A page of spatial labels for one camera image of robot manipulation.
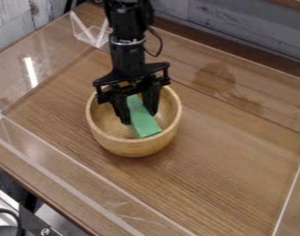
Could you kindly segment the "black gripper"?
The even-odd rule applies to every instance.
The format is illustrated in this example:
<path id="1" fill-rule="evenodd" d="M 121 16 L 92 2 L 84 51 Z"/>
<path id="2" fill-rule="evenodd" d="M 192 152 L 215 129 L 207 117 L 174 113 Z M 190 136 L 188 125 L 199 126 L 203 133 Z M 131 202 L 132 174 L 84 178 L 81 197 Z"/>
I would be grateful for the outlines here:
<path id="1" fill-rule="evenodd" d="M 159 111 L 163 86 L 171 78 L 169 62 L 148 63 L 145 40 L 121 41 L 111 37 L 112 71 L 93 82 L 97 101 L 113 104 L 117 117 L 127 125 L 132 123 L 128 96 L 141 93 L 144 105 L 152 116 Z"/>

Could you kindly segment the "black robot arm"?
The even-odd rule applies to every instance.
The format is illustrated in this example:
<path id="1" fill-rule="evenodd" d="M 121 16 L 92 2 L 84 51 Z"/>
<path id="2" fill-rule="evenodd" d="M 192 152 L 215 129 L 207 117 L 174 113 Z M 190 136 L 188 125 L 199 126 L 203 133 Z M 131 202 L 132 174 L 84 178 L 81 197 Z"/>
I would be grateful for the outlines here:
<path id="1" fill-rule="evenodd" d="M 147 63 L 147 31 L 160 41 L 157 57 L 164 48 L 160 34 L 151 27 L 155 10 L 151 0 L 104 0 L 104 10 L 112 28 L 109 47 L 112 71 L 93 82 L 97 102 L 111 103 L 124 124 L 132 123 L 128 98 L 141 94 L 144 105 L 155 115 L 159 112 L 160 95 L 171 84 L 169 62 Z"/>

